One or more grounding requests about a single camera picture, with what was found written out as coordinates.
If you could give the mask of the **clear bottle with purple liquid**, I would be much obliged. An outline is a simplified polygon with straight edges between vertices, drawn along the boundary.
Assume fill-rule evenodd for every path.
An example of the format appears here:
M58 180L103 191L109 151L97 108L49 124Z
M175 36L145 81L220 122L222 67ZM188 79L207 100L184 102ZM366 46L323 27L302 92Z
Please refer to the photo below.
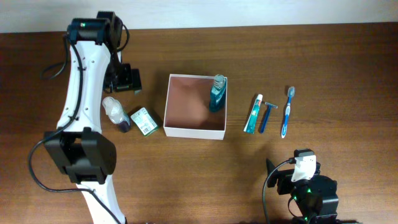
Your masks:
M124 111L120 102L111 96L103 99L102 105L105 109L106 115L115 124L120 132L126 133L131 129L130 117Z

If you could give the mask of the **green and white soap box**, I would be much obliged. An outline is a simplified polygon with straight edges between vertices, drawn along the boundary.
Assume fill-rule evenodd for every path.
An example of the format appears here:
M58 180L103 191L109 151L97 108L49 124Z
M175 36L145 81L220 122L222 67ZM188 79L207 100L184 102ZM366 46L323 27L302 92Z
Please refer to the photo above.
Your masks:
M131 119L137 125L144 136L152 134L158 130L159 125L145 108L141 108L131 115Z

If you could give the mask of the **green and white toothpaste tube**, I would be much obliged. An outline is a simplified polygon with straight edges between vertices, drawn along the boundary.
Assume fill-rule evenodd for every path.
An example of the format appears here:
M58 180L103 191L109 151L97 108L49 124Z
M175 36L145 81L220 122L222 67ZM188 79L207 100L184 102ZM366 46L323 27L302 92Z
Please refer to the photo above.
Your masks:
M245 133L249 133L249 134L254 134L254 131L256 129L256 123L257 123L257 117L258 117L258 113L261 107L261 103L262 103L262 99L263 99L263 95L262 94L258 94L256 96L256 99L254 100L249 118L246 122L246 125L244 127L244 132Z

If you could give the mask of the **teal mouthwash bottle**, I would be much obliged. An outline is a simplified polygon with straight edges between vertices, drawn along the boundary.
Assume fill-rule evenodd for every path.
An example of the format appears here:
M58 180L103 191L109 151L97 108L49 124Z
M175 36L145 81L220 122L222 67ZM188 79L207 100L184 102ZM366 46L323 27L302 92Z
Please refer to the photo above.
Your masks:
M215 113L224 107L226 87L227 79L223 75L217 74L214 77L213 86L211 87L210 92L209 110L211 112Z

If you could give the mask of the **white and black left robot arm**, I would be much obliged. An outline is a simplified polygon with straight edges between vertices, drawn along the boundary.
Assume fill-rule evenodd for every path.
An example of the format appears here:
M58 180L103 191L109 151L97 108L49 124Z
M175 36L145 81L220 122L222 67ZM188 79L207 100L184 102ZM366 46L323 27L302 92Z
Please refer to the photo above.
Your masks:
M141 91L139 69L123 63L121 43L128 29L114 12L75 18L63 36L62 67L70 67L67 98L55 131L41 144L62 174L83 194L94 223L126 223L113 186L117 154L102 134L104 92Z

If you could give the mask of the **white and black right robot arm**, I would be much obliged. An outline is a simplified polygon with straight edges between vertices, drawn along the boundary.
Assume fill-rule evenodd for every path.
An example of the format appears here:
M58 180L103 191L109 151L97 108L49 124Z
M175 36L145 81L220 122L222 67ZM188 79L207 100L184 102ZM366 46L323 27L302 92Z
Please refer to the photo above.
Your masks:
M337 181L320 174L321 164L313 150L296 149L294 156L274 165L266 160L267 177L262 187L262 207L266 222L270 223L266 206L266 188L277 187L279 195L289 194L288 203L294 201L301 212L294 215L292 223L342 224L356 220L337 219L339 198Z

